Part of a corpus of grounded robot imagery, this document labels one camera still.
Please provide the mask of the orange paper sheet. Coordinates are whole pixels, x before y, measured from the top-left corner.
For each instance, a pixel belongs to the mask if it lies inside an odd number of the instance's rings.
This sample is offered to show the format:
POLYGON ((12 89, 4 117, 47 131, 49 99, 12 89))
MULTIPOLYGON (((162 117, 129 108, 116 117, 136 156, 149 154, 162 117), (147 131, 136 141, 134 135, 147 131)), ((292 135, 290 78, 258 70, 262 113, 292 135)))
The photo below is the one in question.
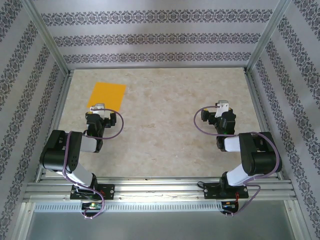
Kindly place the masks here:
POLYGON ((117 83, 97 82, 92 90, 87 108, 96 104, 104 104, 107 109, 120 110, 126 85, 117 83))

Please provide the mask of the grey metal panel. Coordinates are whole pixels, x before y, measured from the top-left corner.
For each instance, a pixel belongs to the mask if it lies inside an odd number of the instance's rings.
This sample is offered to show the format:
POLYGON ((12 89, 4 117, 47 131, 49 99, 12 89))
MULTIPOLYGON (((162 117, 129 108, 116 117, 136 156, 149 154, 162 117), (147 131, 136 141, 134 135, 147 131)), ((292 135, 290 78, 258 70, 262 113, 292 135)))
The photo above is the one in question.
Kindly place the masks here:
POLYGON ((282 217, 225 217, 218 212, 122 212, 84 219, 37 212, 27 240, 295 240, 282 217))

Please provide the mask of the aluminium side rail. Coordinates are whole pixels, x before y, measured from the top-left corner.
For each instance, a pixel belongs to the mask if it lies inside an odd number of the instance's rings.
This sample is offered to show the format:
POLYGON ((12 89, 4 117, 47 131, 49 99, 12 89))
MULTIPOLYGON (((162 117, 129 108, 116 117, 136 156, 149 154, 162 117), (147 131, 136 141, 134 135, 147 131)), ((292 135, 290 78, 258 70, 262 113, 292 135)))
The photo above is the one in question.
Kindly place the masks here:
POLYGON ((259 98, 259 94, 257 93, 255 86, 254 86, 254 82, 250 76, 250 74, 247 73, 246 68, 243 68, 243 72, 244 72, 244 77, 248 86, 248 90, 250 93, 250 97, 252 100, 252 104, 254 107, 254 111, 257 117, 257 121, 259 124, 259 128, 261 132, 269 132, 270 131, 270 127, 268 122, 266 121, 266 115, 264 112, 264 109, 260 103, 260 98, 259 98))
POLYGON ((57 130, 59 127, 74 71, 74 69, 70 70, 68 76, 66 76, 63 81, 63 85, 61 86, 59 98, 55 106, 54 115, 51 120, 51 125, 47 133, 46 141, 49 139, 51 132, 53 130, 57 130))

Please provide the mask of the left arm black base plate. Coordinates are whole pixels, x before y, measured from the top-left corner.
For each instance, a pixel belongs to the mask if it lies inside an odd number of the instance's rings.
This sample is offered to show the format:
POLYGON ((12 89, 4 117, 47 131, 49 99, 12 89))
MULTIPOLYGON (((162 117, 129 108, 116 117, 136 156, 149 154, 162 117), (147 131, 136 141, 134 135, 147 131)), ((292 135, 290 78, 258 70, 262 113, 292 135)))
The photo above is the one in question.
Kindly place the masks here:
MULTIPOLYGON (((94 189, 98 191, 100 194, 102 194, 104 200, 114 199, 114 193, 115 193, 114 184, 101 183, 95 186, 94 189)), ((97 193, 92 192, 91 190, 79 188, 73 185, 70 192, 70 199, 99 201, 101 200, 101 197, 97 193)))

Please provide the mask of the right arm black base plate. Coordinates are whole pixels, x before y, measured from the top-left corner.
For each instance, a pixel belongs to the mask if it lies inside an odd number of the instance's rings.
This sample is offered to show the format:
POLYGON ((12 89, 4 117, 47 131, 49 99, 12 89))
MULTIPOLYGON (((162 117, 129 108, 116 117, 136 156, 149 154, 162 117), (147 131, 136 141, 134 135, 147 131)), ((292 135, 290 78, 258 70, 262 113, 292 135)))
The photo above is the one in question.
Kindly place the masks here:
POLYGON ((245 186, 229 186, 222 183, 205 183, 204 198, 215 200, 248 199, 249 194, 245 186))

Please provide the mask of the aluminium frame post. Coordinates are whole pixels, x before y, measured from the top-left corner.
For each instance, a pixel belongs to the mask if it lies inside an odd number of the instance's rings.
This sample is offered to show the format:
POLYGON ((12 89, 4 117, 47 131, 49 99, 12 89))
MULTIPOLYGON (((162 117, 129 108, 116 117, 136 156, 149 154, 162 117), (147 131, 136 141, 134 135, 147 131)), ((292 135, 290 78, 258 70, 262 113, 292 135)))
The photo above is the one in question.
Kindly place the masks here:
POLYGON ((39 13, 34 4, 33 0, 20 0, 23 7, 27 11, 30 19, 33 21, 35 27, 37 28, 38 32, 40 33, 44 43, 47 45, 48 49, 53 55, 53 58, 57 62, 59 68, 62 70, 65 76, 68 76, 70 73, 70 69, 61 54, 58 45, 56 44, 52 34, 50 33, 43 17, 39 13))
POLYGON ((284 15, 286 9, 288 8, 289 4, 292 0, 279 0, 272 13, 265 29, 262 32, 260 39, 257 42, 256 47, 254 48, 246 66, 245 66, 245 73, 249 75, 255 64, 257 63, 260 55, 262 54, 265 46, 267 45, 268 41, 270 40, 275 28, 277 27, 278 23, 280 22, 282 16, 284 15))

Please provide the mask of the long aluminium mounting rail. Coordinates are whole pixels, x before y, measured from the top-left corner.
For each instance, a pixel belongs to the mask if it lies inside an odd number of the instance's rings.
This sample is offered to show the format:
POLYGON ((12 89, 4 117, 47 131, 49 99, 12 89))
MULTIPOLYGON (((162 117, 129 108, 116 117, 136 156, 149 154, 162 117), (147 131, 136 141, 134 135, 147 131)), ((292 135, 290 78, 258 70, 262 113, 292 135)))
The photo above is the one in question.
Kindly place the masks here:
MULTIPOLYGON (((113 184, 115 202, 195 202, 204 201, 198 182, 217 183, 217 177, 100 177, 98 182, 113 184)), ((63 177, 43 177, 27 184, 23 202, 69 202, 72 185, 63 177)), ((259 191, 258 201, 296 200, 290 180, 276 176, 258 179, 247 189, 249 196, 259 191)))

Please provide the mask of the aluminium frame bar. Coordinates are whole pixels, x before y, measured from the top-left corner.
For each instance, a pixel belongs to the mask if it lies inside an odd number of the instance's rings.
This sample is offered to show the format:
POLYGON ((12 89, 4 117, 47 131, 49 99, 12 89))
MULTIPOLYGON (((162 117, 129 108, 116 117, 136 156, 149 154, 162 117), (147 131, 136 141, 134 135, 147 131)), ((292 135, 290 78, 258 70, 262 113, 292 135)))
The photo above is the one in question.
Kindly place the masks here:
POLYGON ((309 240, 309 231, 297 200, 285 200, 289 223, 295 240, 309 240))
POLYGON ((23 202, 18 213, 17 221, 11 236, 11 240, 26 240, 36 204, 23 202))

